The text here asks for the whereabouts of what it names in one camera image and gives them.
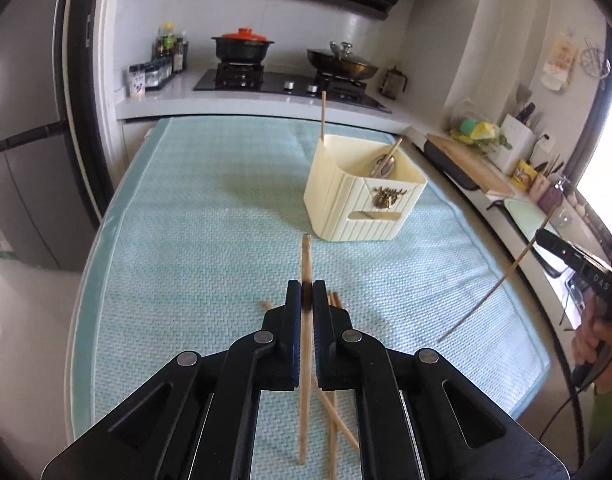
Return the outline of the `person right hand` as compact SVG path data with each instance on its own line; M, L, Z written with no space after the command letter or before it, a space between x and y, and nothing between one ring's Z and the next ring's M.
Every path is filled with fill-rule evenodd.
M572 351L576 365L594 363L598 359L598 345L612 348L612 323L596 315L596 302L591 298L582 313L582 322L575 331ZM612 392L612 361L594 380L594 390L600 396Z

